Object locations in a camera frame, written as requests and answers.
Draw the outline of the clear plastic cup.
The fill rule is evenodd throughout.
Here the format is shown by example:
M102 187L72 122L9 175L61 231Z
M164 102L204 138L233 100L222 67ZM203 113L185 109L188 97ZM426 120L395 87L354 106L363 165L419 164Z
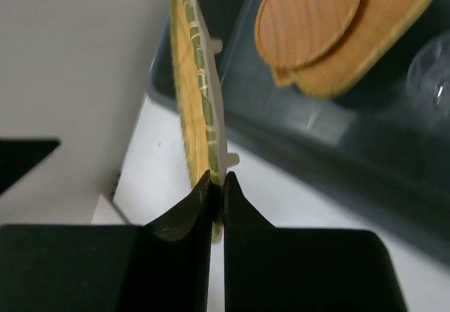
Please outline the clear plastic cup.
M414 56L406 92L412 106L424 117L449 120L449 31L431 39Z

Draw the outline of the triangular woven tray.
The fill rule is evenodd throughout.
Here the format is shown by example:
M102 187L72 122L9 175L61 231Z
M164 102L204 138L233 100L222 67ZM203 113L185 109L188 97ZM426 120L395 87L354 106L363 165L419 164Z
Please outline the triangular woven tray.
M281 69L271 67L272 77L277 87L284 87L291 84L297 85L296 71L292 69Z

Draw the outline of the round green-rimmed bamboo tray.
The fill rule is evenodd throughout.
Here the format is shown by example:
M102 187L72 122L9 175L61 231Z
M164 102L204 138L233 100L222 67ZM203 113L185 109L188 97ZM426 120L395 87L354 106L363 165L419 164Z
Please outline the round green-rimmed bamboo tray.
M176 102L188 174L195 185L204 173L224 187L240 158L228 151L224 101L215 60L220 38L210 36L199 0L170 0L169 32Z

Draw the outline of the grey plastic bin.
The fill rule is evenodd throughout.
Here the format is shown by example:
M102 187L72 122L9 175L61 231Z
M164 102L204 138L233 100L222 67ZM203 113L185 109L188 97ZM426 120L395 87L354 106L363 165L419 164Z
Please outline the grey plastic bin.
M261 0L200 0L217 57L230 139L320 188L436 259L449 262L449 135L428 133L406 100L421 44L449 27L449 0L418 22L334 100L275 87L252 24Z

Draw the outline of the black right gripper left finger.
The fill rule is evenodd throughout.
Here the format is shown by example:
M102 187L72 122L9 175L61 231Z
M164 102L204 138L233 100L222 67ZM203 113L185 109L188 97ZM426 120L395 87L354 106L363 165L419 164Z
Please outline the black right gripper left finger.
M150 223L1 227L2 311L205 311L213 185Z

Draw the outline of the square woven tray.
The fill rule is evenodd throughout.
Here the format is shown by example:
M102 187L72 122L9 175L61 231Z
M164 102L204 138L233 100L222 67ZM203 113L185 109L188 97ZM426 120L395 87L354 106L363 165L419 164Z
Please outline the square woven tray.
M417 21L432 0L361 0L341 40L292 80L310 96L332 98L349 91Z

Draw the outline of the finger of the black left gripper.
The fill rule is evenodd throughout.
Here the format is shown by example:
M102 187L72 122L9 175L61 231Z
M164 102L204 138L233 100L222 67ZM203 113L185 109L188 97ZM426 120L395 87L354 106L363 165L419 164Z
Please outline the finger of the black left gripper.
M1 137L1 194L45 160L60 146L60 139Z

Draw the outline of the round tan woven tray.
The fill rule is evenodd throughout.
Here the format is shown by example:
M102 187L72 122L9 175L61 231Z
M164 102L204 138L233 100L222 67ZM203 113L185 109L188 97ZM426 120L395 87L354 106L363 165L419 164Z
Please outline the round tan woven tray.
M276 68L303 67L330 50L349 28L361 0L262 0L255 43Z

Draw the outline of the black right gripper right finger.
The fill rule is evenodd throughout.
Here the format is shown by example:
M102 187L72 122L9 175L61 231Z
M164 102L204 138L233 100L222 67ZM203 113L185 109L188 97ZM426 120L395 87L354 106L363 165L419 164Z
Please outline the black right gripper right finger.
M390 254L372 231L277 228L224 184L227 311L405 311Z

